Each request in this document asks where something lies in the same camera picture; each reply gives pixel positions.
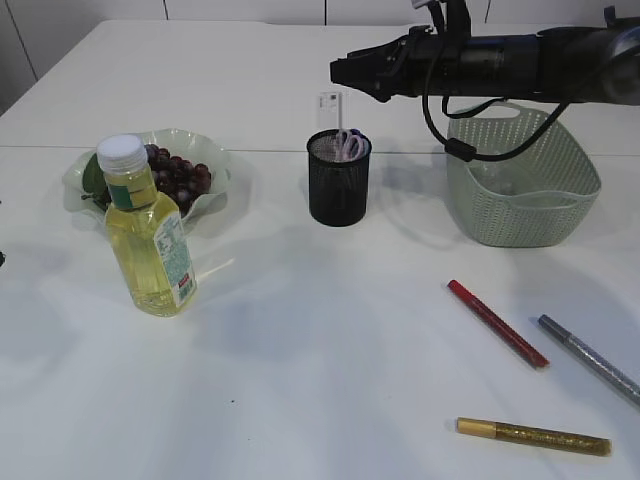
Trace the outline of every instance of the plastic bottle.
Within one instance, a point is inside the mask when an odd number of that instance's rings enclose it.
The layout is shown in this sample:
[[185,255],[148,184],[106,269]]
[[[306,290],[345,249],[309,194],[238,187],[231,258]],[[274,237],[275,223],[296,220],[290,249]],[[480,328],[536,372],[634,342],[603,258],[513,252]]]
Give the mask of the plastic bottle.
[[112,200],[107,233],[131,297],[147,313],[175,315],[197,288],[178,206],[156,189],[137,136],[109,137],[97,154]]

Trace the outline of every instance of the yellow liquid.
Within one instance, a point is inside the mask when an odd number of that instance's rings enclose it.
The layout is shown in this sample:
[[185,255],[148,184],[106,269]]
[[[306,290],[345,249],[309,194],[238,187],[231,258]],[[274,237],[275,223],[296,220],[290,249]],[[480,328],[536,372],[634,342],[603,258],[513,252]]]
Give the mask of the yellow liquid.
[[[128,175],[105,173],[105,179],[110,185],[126,186],[134,192],[130,194],[133,209],[120,210],[114,201],[106,214],[107,233],[133,302],[153,315],[176,315],[188,300],[176,305],[154,235],[167,215],[179,214],[178,206],[156,190],[149,167]],[[193,282],[190,298],[196,290],[195,278]]]

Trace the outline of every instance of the gold marker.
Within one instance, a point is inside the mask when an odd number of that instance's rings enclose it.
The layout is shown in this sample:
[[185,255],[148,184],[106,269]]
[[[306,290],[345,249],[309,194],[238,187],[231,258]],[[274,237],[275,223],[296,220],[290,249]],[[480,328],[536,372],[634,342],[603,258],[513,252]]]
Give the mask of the gold marker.
[[504,442],[521,443],[534,447],[553,448],[567,452],[607,457],[611,455],[611,440],[587,437],[575,433],[555,432],[539,428],[458,418],[458,433],[493,438]]

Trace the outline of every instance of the green plastic basket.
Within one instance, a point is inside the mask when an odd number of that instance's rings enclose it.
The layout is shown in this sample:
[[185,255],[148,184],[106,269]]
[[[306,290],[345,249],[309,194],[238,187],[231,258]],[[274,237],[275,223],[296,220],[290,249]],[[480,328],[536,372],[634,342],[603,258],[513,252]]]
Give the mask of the green plastic basket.
[[[499,154],[521,145],[548,117],[513,103],[511,118],[451,120],[449,137]],[[526,152],[503,162],[447,159],[453,210],[469,236],[494,247],[548,247],[567,238],[600,193],[598,172],[559,123]]]

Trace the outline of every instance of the green label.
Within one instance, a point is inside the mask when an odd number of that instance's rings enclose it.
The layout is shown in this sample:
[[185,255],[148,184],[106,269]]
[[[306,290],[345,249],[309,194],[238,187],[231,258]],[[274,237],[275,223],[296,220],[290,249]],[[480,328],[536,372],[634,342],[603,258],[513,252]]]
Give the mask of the green label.
[[173,298],[176,305],[180,306],[195,291],[196,283],[178,212],[164,219],[153,240],[171,285]]
[[131,195],[129,189],[121,185],[107,184],[109,187],[109,193],[111,194],[111,201],[114,206],[120,210],[130,210],[133,208],[133,201],[131,201]]

